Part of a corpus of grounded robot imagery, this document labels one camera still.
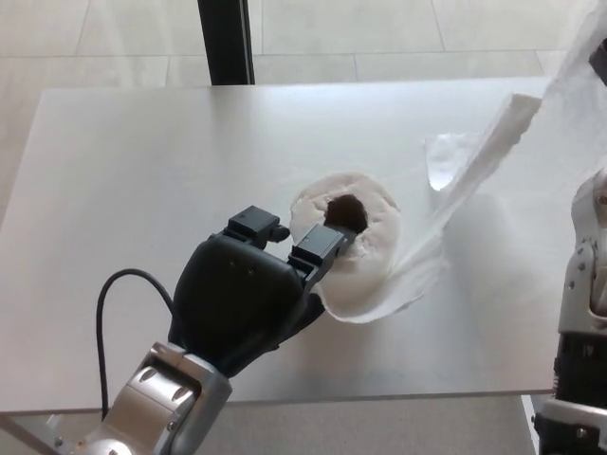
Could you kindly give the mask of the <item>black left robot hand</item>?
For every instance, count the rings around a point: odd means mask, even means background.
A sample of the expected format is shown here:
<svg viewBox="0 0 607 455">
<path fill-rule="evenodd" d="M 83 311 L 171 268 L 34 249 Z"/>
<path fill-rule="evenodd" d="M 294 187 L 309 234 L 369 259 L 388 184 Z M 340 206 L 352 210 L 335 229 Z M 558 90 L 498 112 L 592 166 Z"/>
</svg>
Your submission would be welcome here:
<svg viewBox="0 0 607 455">
<path fill-rule="evenodd" d="M 177 282 L 168 339 L 234 377 L 324 312 L 315 290 L 368 226 L 352 196 L 330 203 L 281 260 L 265 251 L 290 234 L 278 216 L 250 206 L 193 252 Z"/>
</svg>

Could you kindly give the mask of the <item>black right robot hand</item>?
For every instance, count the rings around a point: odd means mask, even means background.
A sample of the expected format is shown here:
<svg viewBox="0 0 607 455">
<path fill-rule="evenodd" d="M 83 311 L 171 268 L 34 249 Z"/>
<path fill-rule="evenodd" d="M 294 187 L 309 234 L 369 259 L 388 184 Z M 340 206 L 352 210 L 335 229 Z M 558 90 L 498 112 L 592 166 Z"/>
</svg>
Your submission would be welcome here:
<svg viewBox="0 0 607 455">
<path fill-rule="evenodd" d="M 607 39 L 603 39 L 591 53 L 588 63 L 602 83 L 607 85 Z"/>
</svg>

